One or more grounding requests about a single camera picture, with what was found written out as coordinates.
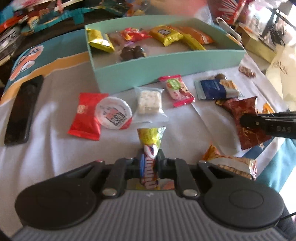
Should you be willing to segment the yellow green candy bar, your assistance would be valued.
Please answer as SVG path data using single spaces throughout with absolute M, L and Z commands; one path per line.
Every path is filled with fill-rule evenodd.
M 165 126 L 158 128 L 139 128 L 138 137 L 142 146 L 140 158 L 140 184 L 145 190 L 160 190 L 157 172 L 154 170 L 161 147 Z

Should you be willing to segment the dark red snack packet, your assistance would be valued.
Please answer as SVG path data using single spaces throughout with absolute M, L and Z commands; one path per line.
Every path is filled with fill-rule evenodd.
M 230 98 L 215 101 L 215 104 L 228 111 L 233 119 L 238 133 L 241 150 L 253 148 L 269 141 L 271 136 L 257 125 L 259 116 L 256 111 L 257 97 L 245 99 Z

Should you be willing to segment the red square snack packet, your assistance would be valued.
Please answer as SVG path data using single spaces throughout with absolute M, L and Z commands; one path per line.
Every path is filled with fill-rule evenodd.
M 108 96 L 108 93 L 80 93 L 76 115 L 68 134 L 98 141 L 101 128 L 95 116 L 95 109 L 97 104 Z

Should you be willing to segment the round white jelly cup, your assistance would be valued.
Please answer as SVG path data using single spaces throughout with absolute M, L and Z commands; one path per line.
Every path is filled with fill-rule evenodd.
M 96 105 L 95 117 L 107 129 L 125 130 L 132 122 L 132 109 L 126 101 L 109 96 Z

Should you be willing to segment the pink green candy packet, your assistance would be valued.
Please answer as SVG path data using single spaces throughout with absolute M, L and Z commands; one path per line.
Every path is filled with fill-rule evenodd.
M 173 100 L 173 107 L 179 108 L 195 101 L 195 97 L 185 85 L 181 75 L 162 76 L 158 80 L 165 85 L 167 92 Z

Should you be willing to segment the clear rice cake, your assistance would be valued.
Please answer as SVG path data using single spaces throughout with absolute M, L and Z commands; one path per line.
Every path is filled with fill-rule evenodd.
M 137 109 L 133 114 L 134 123 L 164 123 L 169 120 L 162 106 L 164 89 L 136 87 Z

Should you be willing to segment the blue silver snack packet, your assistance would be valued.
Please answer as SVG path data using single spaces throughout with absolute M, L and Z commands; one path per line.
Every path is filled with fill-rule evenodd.
M 243 97 L 232 80 L 195 80 L 194 85 L 199 100 L 222 100 Z

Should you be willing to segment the orange wafer snack pack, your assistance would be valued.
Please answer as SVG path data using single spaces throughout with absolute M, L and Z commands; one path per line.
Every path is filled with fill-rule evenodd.
M 194 39 L 196 39 L 200 44 L 206 45 L 206 44 L 212 44 L 214 43 L 214 40 L 207 34 L 203 33 L 200 30 L 197 30 L 192 27 L 182 27 L 182 26 L 169 26 L 170 28 L 182 33 L 182 34 L 188 34 L 191 35 Z

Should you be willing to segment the long yellow snack bar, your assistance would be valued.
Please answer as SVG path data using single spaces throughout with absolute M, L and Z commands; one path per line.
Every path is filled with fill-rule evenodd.
M 187 46 L 189 46 L 191 50 L 194 50 L 194 51 L 206 50 L 205 47 L 203 47 L 203 45 L 201 45 L 195 38 L 193 38 L 189 34 L 183 34 L 183 38 L 181 41 L 185 43 Z

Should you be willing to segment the yellow wafer snack pack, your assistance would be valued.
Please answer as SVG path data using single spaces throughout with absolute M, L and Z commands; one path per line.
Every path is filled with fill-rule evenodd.
M 105 33 L 95 29 L 86 29 L 88 35 L 88 44 L 96 49 L 100 49 L 107 53 L 113 53 L 115 48 Z

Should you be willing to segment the yellow orange chip packet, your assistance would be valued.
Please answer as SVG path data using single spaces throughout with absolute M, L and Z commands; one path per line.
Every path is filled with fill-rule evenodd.
M 149 31 L 149 34 L 165 47 L 183 39 L 183 35 L 178 31 L 164 25 L 156 26 Z

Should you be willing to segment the orange-red snack pouch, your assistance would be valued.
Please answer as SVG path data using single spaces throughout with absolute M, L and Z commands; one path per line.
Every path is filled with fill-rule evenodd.
M 122 30 L 120 33 L 126 41 L 130 42 L 138 42 L 151 38 L 151 35 L 149 35 L 146 31 L 139 30 L 137 28 L 126 28 Z

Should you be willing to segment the small orange snack packet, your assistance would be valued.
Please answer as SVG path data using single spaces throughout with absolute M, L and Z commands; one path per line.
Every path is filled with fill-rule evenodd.
M 203 155 L 202 160 L 247 179 L 256 180 L 258 169 L 255 159 L 222 155 L 219 150 L 211 144 Z

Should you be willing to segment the white power strip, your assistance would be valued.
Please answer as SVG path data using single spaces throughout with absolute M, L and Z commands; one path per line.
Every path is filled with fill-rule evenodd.
M 217 17 L 216 22 L 220 28 L 233 36 L 238 42 L 242 43 L 241 36 L 237 32 L 235 32 L 221 17 Z

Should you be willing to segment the mint green cardboard box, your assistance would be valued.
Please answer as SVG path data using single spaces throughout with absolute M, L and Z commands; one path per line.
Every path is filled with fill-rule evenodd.
M 88 46 L 90 62 L 100 92 L 115 94 L 156 81 L 166 75 L 189 75 L 209 70 L 236 67 L 245 55 L 245 49 L 214 25 L 185 16 L 148 15 L 131 16 L 92 23 L 85 29 L 109 34 L 128 27 L 150 30 L 153 27 L 192 27 L 209 35 L 214 43 L 207 50 L 193 51 L 176 42 L 165 47 L 154 38 L 137 42 L 146 57 L 121 61 L 120 52 L 106 53 Z

